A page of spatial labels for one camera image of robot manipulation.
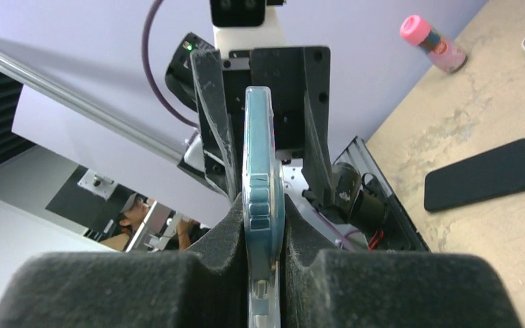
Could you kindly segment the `black phone with case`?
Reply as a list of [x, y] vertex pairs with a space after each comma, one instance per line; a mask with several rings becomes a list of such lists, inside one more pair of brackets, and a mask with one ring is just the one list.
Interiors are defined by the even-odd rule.
[[280, 327], [279, 259], [285, 226], [282, 164], [275, 155], [271, 91], [245, 91], [243, 223], [248, 261], [248, 325]]

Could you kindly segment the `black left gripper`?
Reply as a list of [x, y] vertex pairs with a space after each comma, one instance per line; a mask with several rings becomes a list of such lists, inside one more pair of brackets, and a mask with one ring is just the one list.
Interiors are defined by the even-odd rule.
[[231, 202], [239, 182], [245, 90], [271, 92], [279, 159], [303, 159], [302, 173], [318, 206], [334, 205], [329, 155], [330, 49], [326, 46], [197, 50], [191, 54], [205, 180]]

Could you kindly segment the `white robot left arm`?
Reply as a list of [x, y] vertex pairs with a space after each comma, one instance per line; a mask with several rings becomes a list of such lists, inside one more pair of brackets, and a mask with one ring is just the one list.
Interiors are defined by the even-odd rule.
[[332, 163], [327, 145], [330, 50], [326, 46], [232, 51], [223, 58], [211, 44], [188, 33], [176, 50], [165, 82], [197, 112], [206, 159], [205, 176], [235, 194], [243, 162], [246, 89], [271, 94], [275, 155], [283, 164], [302, 162], [304, 197], [334, 223], [372, 235], [386, 220], [386, 207], [360, 188], [360, 171]]

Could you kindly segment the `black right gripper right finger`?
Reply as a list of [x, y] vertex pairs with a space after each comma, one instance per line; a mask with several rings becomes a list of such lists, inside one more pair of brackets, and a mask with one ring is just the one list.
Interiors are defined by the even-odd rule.
[[345, 251], [286, 199], [284, 327], [520, 327], [484, 259], [426, 251]]

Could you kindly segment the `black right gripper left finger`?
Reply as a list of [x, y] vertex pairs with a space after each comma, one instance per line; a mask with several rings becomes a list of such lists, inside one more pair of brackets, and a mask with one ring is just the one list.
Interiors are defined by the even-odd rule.
[[246, 326], [240, 197], [184, 251], [43, 254], [0, 300], [0, 327]]

